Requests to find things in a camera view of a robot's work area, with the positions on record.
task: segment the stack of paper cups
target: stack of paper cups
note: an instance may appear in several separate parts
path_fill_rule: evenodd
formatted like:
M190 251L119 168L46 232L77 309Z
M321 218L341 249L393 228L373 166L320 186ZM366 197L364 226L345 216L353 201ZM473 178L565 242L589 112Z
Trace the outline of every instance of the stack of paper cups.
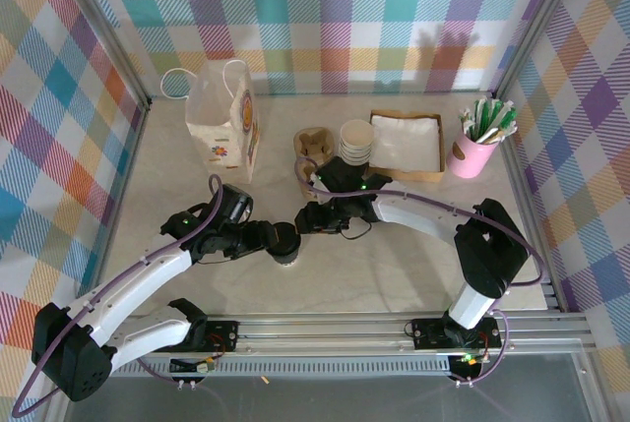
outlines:
M345 122L341 130L339 155L352 166L367 163L372 153L374 128L369 122L354 119Z

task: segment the paper bag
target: paper bag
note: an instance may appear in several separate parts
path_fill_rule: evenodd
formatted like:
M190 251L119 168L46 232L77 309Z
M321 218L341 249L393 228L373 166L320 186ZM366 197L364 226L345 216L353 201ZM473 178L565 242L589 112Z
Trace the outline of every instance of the paper bag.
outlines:
M186 125L208 172L223 182L250 183L260 123L247 64L238 59L208 61L199 74L188 73L195 80L188 95L177 98L186 98Z

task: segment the floor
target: floor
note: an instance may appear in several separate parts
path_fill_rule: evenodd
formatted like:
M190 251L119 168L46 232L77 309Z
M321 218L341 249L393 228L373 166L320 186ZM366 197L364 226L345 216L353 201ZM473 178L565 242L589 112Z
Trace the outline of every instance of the floor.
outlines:
M457 134L460 109L479 94L264 96L261 141L250 185L253 219L293 221L304 205L293 176L292 138L306 127L330 128L337 136L352 118L369 119L371 109L437 112L445 145ZM105 277L138 260L170 215L210 198L208 172L184 123L182 101L157 101L127 188ZM440 183L409 183L414 189L470 208L484 198L500 201L521 227L518 209L499 152L473 180L448 171ZM536 275L531 260L517 280ZM358 241L309 235L297 262L277 265L264 252L238 261L193 267L163 286L136 314L144 315L172 299L186 297L208 314L278 312L442 311L463 283L455 249L401 225L377 223ZM513 290L503 309L544 309L539 286Z

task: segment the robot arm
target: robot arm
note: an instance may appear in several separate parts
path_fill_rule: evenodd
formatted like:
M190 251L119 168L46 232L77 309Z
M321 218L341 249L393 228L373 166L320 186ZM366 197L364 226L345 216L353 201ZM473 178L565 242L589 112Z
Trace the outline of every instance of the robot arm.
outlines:
M455 329L454 339L458 344L473 338L474 332L467 331L473 330L492 304L503 296L528 258L528 252L495 227L410 200L407 193L412 191L403 184L378 174L363 178L363 173L361 167L348 166L335 157L317 169L311 179L316 189L331 193L372 191L387 185L387 191L402 194L318 198L321 204L309 203L295 218L298 232L339 233L348 229L352 217L360 217L367 222L399 223L453 245L465 283L445 314L444 327ZM522 236L498 202L486 199L475 208L477 213Z
M123 323L167 281L207 254L223 252L225 257L235 260L265 249L274 256L279 243L276 227L267 221L249 221L251 197L232 186L222 187L222 201L214 218L179 248L165 251L119 280L94 305L90 301L107 283L64 309L50 303L37 313L31 354L35 364L53 339L83 309L89 309L43 366L46 376L71 400L88 397L112 371L154 350L171 345L194 350L203 345L207 316L185 299L172 301L143 319ZM173 215L162 226L151 250L159 250L189 235L209 217L214 207L215 199Z

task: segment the cable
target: cable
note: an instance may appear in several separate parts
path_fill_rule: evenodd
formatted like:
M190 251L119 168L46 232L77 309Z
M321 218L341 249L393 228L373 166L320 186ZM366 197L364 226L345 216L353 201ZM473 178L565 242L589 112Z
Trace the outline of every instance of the cable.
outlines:
M219 358L225 355L225 342L223 341L223 337L220 335L217 335L216 333L211 333L210 339L213 341L213 345L217 345L216 340L220 340L220 354L214 357L215 360L218 360Z
M461 382L468 383L470 387L473 386L473 383L478 383L479 381L485 380L488 376L490 376L494 372L494 370L497 369L497 367L499 366L499 363L501 363L501 360L503 360L503 356L505 355L505 350L507 350L508 348L508 341L510 341L510 324L508 323L508 318L502 311L499 311L498 309L493 309L492 311L490 311L490 315L493 312L496 312L499 316L501 316L501 319L503 319L503 323L505 324L505 336L503 337L503 346L501 346L501 350L499 350L499 354L497 355L496 360L494 361L494 363L492 363L492 366L490 366L490 368L488 368L488 370L485 373L471 380L464 379L461 376L458 376L455 374L453 375Z
M227 260L223 260L221 262L197 262L196 265L218 265L219 263L227 263L231 261L232 258L228 258Z
M151 366L149 366L147 363L144 362L144 360L142 358L138 358L136 361L142 367L143 370L145 370L147 373L149 373L154 378L158 378L159 380L166 381L169 384L179 386L179 383L176 382L175 380L173 380L172 378L169 378L169 377L167 377L165 375L161 375L160 373L154 371L151 368Z
M488 340L488 335L485 332L479 332L479 336L483 338L484 348L483 348L483 357L485 358L488 355L488 347L490 346L490 342Z
M174 242L169 243L168 245L165 245L161 247L160 249L155 250L154 252L148 254L146 257L143 257L141 260L136 262L127 270L123 271L117 277L115 277L110 282L105 284L103 288L90 299L89 303L85 305L84 308L81 309L81 311L79 311L79 313L75 316L75 318L72 319L68 323L68 325L66 325L66 327L64 327L57 336L55 336L55 338L50 342L50 345L48 346L48 348L46 348L46 351L44 351L43 355L41 355L41 358L39 358L39 361L35 365L35 369L32 371L31 375L29 376L27 383L25 384L24 388L20 392L20 395L18 395L18 397L16 398L16 402L13 406L13 409L11 410L11 416L13 418L19 419L20 417L24 417L25 415L30 414L31 412L36 410L38 407L40 407L47 400L49 400L51 397L53 397L55 394L57 394L60 391L59 388L56 388L55 390L49 392L47 395L42 397L38 402L34 403L33 405L27 407L26 409L22 411L20 410L20 407L22 407L22 404L26 400L27 395L29 395L29 391L31 390L32 385L34 385L35 379L37 378L37 376L39 376L39 373L41 373L43 367L50 359L50 356L52 355L52 353L55 351L57 346L59 346L59 344L61 343L61 340L63 340L64 337L68 334L68 332L74 327L74 325L76 325L78 322L81 321L83 317L86 316L86 314L90 311L90 307L96 304L105 294L107 294L107 292L109 292L113 287L115 287L119 282L124 280L127 276L139 270L140 268L146 266L148 263L152 262L156 258L160 257L167 250L170 250L172 248L177 248L182 243L187 242L188 240L193 238L195 235L197 235L199 232L204 230L204 228L206 228L208 224L210 224L210 222L215 218L215 215L217 215L217 212L219 211L219 207L221 205L221 201L223 200L223 186L222 186L221 179L216 174L211 175L208 180L209 186L212 186L213 180L217 181L217 200L215 201L215 206L213 207L212 211L210 212L206 220L204 220L196 229L194 229L188 235L185 235L179 240L175 240Z
M446 203L442 203L434 199L429 199L424 196L420 196L419 194L416 194L416 193L410 193L408 191L392 191L392 190L387 190L387 189L375 189L375 190L353 191L350 193L331 193L330 191L317 189L313 185L311 185L311 183L309 183L306 179L302 178L302 176L300 175L298 166L301 161L308 161L311 164L315 165L316 168L318 168L319 165L315 162L314 159L309 158L308 156L301 156L295 161L295 164L293 165L293 171L295 172L295 176L297 177L297 180L301 184L303 184L304 187L306 187L306 189L320 196L328 196L329 198L354 198L357 196L370 196L374 194L386 195L386 196L398 196L398 197L403 197L403 198L414 199L421 203L429 204L430 206L433 206L435 208L443 209L445 211L452 212L454 214L463 215L464 217L473 218L480 222L486 223L496 228L497 230L505 233L508 237L510 237L511 239L513 239L514 241L522 245L535 259L535 262L538 268L538 277L530 281L513 282L511 284L511 287L533 286L535 284L540 284L542 280L544 279L545 270L547 266L544 260L542 259L542 256L538 252L538 250L534 248L532 245L530 245L530 243L521 235L516 233L514 230L506 227L502 223L497 222L496 220L492 220L491 218L486 217L476 212L470 212L470 211L465 211L463 209L458 209Z
M367 235L367 232L369 232L369 231L372 229L372 222L367 222L367 224L369 225L369 226L367 227L367 230L365 230L365 231L363 231L363 232L359 233L358 235L354 235L353 237L348 237L348 236L344 235L344 232L343 232L343 231L340 231L339 233L341 233L341 234L342 234L342 237L344 237L344 238L345 238L345 240L358 240L359 238L361 238L361 237L363 237L363 236Z

